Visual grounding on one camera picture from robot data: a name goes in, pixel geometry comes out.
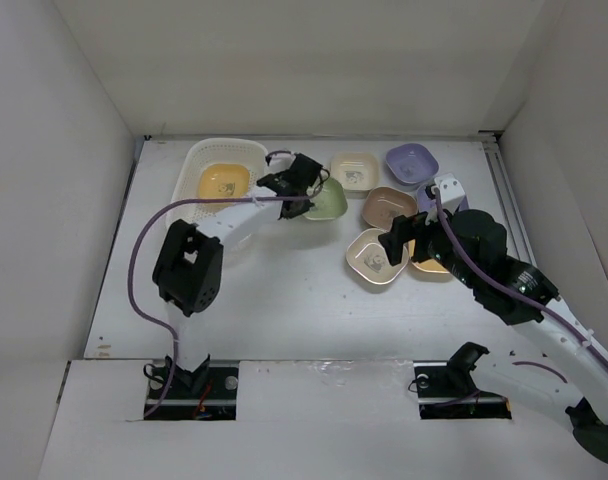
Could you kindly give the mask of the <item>green panda plate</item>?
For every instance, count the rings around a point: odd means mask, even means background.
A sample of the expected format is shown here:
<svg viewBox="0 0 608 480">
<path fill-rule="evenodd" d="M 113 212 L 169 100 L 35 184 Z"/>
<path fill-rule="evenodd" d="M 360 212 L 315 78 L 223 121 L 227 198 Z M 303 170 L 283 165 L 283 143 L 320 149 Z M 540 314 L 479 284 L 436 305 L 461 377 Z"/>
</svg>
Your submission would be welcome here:
<svg viewBox="0 0 608 480">
<path fill-rule="evenodd" d="M 341 183 L 329 177 L 320 193 L 312 200 L 313 205 L 303 214 L 311 221 L 333 221 L 342 217 L 348 210 L 348 201 Z"/>
</svg>

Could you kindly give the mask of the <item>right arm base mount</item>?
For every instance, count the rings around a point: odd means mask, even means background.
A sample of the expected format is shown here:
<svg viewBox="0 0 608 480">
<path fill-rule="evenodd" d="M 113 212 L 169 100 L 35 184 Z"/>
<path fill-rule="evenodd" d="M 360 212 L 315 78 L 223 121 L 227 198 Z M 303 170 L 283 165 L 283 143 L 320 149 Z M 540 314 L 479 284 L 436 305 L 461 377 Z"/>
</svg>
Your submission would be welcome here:
<svg viewBox="0 0 608 480">
<path fill-rule="evenodd" d="M 506 398 L 477 388 L 471 372 L 489 350 L 467 342 L 448 360 L 413 363 L 407 391 L 417 397 L 422 420 L 511 420 Z"/>
</svg>

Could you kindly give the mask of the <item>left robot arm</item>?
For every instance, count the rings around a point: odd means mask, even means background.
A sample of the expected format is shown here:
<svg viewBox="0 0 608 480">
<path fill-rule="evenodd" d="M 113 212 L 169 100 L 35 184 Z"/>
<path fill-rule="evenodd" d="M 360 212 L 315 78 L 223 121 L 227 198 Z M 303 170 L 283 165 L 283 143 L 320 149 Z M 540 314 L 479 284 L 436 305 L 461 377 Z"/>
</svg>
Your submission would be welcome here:
<svg viewBox="0 0 608 480">
<path fill-rule="evenodd" d="M 198 332 L 203 325 L 198 315 L 220 291 L 224 255 L 262 227 L 308 212 L 312 197 L 328 178 L 320 163 L 296 153 L 288 168 L 260 178 L 240 201 L 198 222 L 171 224 L 152 279 L 178 334 L 172 384 L 180 393 L 192 397 L 206 387 L 207 373 L 201 365 L 209 355 L 207 341 Z"/>
</svg>

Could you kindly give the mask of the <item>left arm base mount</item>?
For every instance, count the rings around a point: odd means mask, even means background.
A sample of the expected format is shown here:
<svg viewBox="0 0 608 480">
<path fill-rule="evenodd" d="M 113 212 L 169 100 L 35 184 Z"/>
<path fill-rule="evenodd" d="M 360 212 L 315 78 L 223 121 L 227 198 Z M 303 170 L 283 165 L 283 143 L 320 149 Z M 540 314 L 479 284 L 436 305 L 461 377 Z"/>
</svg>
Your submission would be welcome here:
<svg viewBox="0 0 608 480">
<path fill-rule="evenodd" d="M 171 358 L 163 364 L 143 367 L 148 389 L 145 420 L 151 421 L 233 421 L 236 419 L 239 363 L 207 358 L 193 371 L 177 368 L 169 390 L 161 401 Z"/>
</svg>

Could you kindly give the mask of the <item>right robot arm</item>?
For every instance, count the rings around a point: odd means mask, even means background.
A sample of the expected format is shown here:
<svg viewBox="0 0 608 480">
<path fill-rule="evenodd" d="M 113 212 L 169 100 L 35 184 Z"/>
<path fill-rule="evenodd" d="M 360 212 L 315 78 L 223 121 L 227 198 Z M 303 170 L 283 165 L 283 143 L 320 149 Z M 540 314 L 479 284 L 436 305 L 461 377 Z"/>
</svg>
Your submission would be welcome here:
<svg viewBox="0 0 608 480">
<path fill-rule="evenodd" d="M 555 285 L 535 266 L 507 252 L 506 229 L 480 210 L 427 213 L 394 219 L 378 238 L 398 264 L 435 260 L 471 290 L 483 309 L 529 340 L 549 362 L 502 359 L 487 347 L 464 343 L 439 366 L 419 367 L 421 396 L 445 396 L 431 417 L 489 393 L 543 414 L 569 431 L 590 455 L 608 464 L 608 352 L 577 320 Z"/>
</svg>

